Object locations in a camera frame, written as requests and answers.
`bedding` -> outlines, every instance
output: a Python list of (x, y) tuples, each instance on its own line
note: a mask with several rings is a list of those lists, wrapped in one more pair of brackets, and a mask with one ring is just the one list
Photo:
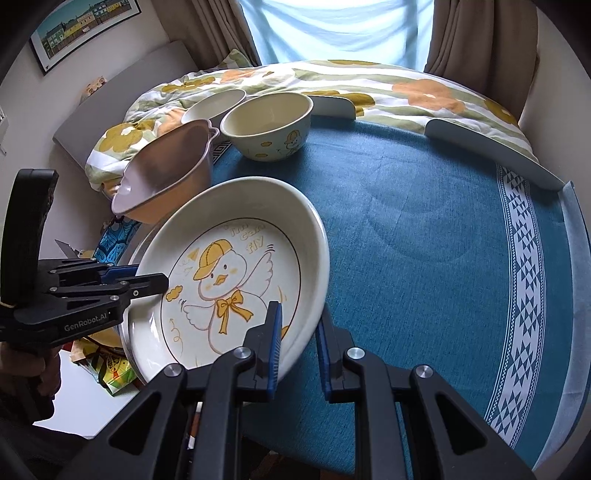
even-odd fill
[(189, 73), (158, 85), (129, 108), (124, 122), (105, 132), (85, 167), (90, 185), (111, 197), (129, 160), (149, 142), (180, 125), (199, 100), (241, 88), (249, 96), (301, 92), (341, 96), (355, 104), (358, 120), (423, 133), (443, 118), (493, 138), (537, 161), (517, 120), (501, 105), (449, 80), (393, 65), (351, 60), (311, 60), (253, 68), (237, 50), (222, 70)]

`white plate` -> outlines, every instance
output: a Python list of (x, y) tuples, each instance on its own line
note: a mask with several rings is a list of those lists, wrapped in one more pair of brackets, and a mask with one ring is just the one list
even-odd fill
[(162, 272), (167, 294), (133, 300), (129, 349), (150, 381), (172, 362), (212, 363), (264, 323), (268, 302), (283, 309), (279, 379), (320, 319), (329, 249), (314, 206), (297, 189), (266, 177), (230, 180), (175, 213), (146, 250), (137, 274)]
[[(152, 240), (154, 239), (156, 234), (164, 226), (164, 224), (170, 218), (171, 215), (167, 215), (163, 220), (158, 222), (156, 225), (151, 225), (152, 228), (148, 232), (148, 235), (146, 235), (145, 238), (139, 243), (139, 245), (136, 247), (133, 254), (131, 255), (131, 257), (129, 259), (129, 265), (134, 265), (134, 264), (141, 262), (142, 258), (144, 257), (144, 254), (146, 253), (146, 250), (150, 246), (150, 243), (152, 243)], [(142, 231), (141, 229), (142, 228), (140, 227), (140, 229), (139, 229), (138, 233), (136, 233), (136, 235), (140, 234), (140, 232)], [(131, 352), (131, 346), (129, 343), (129, 323), (128, 323), (128, 318), (127, 318), (128, 311), (129, 311), (129, 309), (125, 309), (125, 311), (123, 312), (123, 322), (121, 322), (119, 325), (117, 325), (117, 330), (119, 332), (119, 336), (121, 337), (121, 344), (123, 345), (123, 350), (125, 352), (125, 356), (127, 357), (129, 364), (134, 369), (134, 372), (137, 374), (138, 378), (142, 381), (142, 383), (146, 384), (148, 382), (145, 378), (142, 377), (142, 375), (139, 371), (139, 368), (138, 368), (137, 364), (135, 363), (135, 358)]]

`duck print bowl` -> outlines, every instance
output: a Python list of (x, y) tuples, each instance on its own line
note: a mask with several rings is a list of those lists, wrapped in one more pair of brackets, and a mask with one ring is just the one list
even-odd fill
[(320, 319), (329, 266), (322, 221), (289, 184), (246, 177), (197, 195), (164, 224), (139, 265), (138, 275), (170, 279), (165, 295), (133, 300), (127, 312), (126, 347), (140, 378), (150, 381), (172, 362), (212, 363), (242, 345), (277, 300), (282, 379)]
[(220, 130), (251, 160), (282, 160), (305, 143), (313, 106), (301, 93), (268, 93), (231, 110)]

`framed picture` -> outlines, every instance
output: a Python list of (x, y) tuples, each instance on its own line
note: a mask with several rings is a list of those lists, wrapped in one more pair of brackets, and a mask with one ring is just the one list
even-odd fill
[(140, 13), (137, 0), (63, 2), (31, 37), (43, 74), (95, 36)]

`pink bowl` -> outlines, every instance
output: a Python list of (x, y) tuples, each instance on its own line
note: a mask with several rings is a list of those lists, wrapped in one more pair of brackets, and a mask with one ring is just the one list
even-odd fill
[(111, 202), (115, 215), (157, 223), (212, 185), (209, 120), (194, 120), (146, 145), (129, 162)]

